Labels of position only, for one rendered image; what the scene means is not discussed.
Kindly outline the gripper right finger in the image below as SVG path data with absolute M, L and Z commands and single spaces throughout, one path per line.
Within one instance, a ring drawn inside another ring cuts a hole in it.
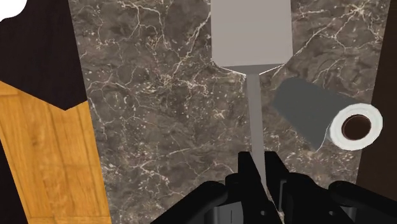
M 267 187 L 285 224 L 397 224 L 397 201 L 347 181 L 328 188 L 265 152 Z

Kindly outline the grey spatula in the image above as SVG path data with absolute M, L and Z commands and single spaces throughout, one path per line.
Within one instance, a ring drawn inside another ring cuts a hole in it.
M 245 74 L 251 149 L 266 183 L 260 75 L 293 55 L 291 0 L 211 0 L 212 61 Z

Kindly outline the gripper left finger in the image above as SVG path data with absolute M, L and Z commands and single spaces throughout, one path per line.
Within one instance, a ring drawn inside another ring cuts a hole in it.
M 238 172 L 206 181 L 151 224 L 282 224 L 268 199 L 253 158 L 238 153 Z

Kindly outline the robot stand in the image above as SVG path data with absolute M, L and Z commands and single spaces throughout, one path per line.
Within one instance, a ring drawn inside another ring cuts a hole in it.
M 27 0 L 0 22 L 0 81 L 63 110 L 87 100 L 68 0 Z

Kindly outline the white paper towel roll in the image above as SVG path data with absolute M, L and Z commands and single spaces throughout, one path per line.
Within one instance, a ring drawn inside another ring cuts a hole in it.
M 342 150 L 362 150 L 383 128 L 376 107 L 301 78 L 284 80 L 272 105 L 315 150 L 326 139 Z

